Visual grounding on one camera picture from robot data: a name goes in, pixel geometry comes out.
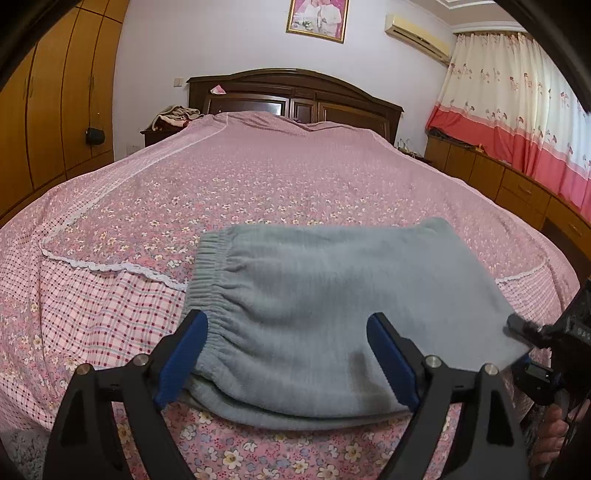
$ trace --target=bed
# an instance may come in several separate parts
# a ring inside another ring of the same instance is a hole
[[[226,95],[210,92],[218,84]],[[564,255],[539,232],[392,147],[400,107],[301,70],[191,79],[189,105],[208,115],[55,187],[0,230],[0,438],[21,466],[24,452],[42,455],[78,364],[122,365],[175,330],[206,230],[405,226],[442,216],[524,317],[554,322],[579,288]],[[548,360],[544,352],[537,358]],[[508,376],[507,384],[522,417],[531,403]],[[129,465],[145,479],[125,412],[113,407]],[[428,479],[440,475],[458,415],[459,407],[450,409]],[[293,433],[181,403],[164,417],[206,480],[374,479],[409,420]]]

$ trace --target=curtain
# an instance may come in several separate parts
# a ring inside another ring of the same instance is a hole
[[[591,117],[524,35],[460,35],[427,123],[559,194],[591,221]]]

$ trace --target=bedsheet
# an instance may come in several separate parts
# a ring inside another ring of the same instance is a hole
[[[412,225],[441,216],[522,316],[554,322],[578,290],[562,253],[463,182],[371,131],[222,113],[50,190],[0,231],[0,432],[51,429],[78,364],[122,365],[180,319],[203,231],[233,223]],[[537,358],[548,360],[547,353]],[[520,415],[527,400],[507,384]],[[147,478],[114,405],[134,476]],[[426,478],[437,478],[452,407]],[[232,424],[184,404],[164,417],[198,478],[376,478],[408,423],[322,433]]]

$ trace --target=metal screw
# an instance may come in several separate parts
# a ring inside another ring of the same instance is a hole
[[[132,361],[134,365],[137,365],[138,367],[143,367],[145,364],[148,363],[148,360],[150,360],[149,356],[145,353],[141,353],[139,355],[136,355]]]
[[[439,368],[441,366],[441,359],[436,355],[429,355],[425,357],[425,363],[431,368]]]
[[[76,373],[78,375],[86,375],[88,372],[90,372],[90,364],[82,364],[76,368]]]
[[[494,377],[496,374],[499,373],[499,367],[493,364],[486,364],[484,366],[484,371]]]

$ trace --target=framed picture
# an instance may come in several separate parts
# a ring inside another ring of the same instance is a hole
[[[291,0],[287,32],[343,43],[349,0]]]

